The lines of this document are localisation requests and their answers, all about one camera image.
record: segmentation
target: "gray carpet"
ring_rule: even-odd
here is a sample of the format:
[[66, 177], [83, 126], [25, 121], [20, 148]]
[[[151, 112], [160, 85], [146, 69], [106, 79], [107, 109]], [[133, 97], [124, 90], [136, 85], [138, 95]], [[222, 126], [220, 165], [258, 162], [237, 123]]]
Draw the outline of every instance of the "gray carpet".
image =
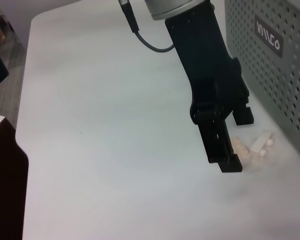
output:
[[5, 43], [0, 45], [0, 57], [9, 71], [9, 76], [0, 83], [0, 115], [16, 128], [26, 52], [10, 30], [6, 33]]

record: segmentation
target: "wooden block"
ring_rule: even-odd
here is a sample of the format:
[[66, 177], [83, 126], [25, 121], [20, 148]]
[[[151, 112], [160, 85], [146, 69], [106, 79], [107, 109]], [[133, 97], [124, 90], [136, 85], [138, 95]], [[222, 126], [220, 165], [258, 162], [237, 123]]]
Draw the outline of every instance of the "wooden block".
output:
[[242, 167], [246, 167], [251, 161], [251, 155], [246, 149], [245, 145], [240, 141], [238, 137], [233, 137], [230, 139], [233, 152], [238, 155]]
[[250, 155], [253, 159], [259, 160], [260, 151], [264, 148], [271, 135], [271, 131], [263, 130], [263, 132], [260, 134], [260, 136], [250, 148]]
[[268, 141], [266, 141], [266, 146], [268, 148], [272, 148], [275, 145], [275, 140], [272, 138], [269, 138]]

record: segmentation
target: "black cable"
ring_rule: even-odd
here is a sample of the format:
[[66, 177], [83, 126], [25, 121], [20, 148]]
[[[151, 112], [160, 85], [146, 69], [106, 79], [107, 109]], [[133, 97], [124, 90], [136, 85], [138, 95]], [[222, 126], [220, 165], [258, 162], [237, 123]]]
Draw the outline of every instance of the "black cable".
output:
[[155, 51], [157, 53], [166, 53], [166, 52], [169, 52], [170, 50], [174, 49], [175, 46], [173, 44], [168, 48], [159, 49], [159, 48], [152, 46], [146, 40], [144, 40], [144, 38], [139, 33], [138, 23], [135, 18], [135, 14], [134, 14], [134, 11], [132, 10], [129, 0], [119, 0], [119, 3], [121, 6], [121, 9], [125, 15], [125, 18], [129, 23], [131, 31], [136, 35], [136, 37], [140, 40], [140, 42], [142, 42], [147, 48], [149, 48], [152, 51]]
[[175, 48], [175, 45], [173, 45], [173, 44], [168, 48], [163, 48], [163, 49], [156, 48], [156, 47], [152, 46], [151, 44], [149, 44], [146, 40], [144, 40], [144, 38], [140, 35], [139, 32], [135, 32], [134, 34], [140, 40], [140, 42], [142, 42], [148, 49], [151, 49], [152, 51], [155, 51], [157, 53], [167, 53], [170, 50]]

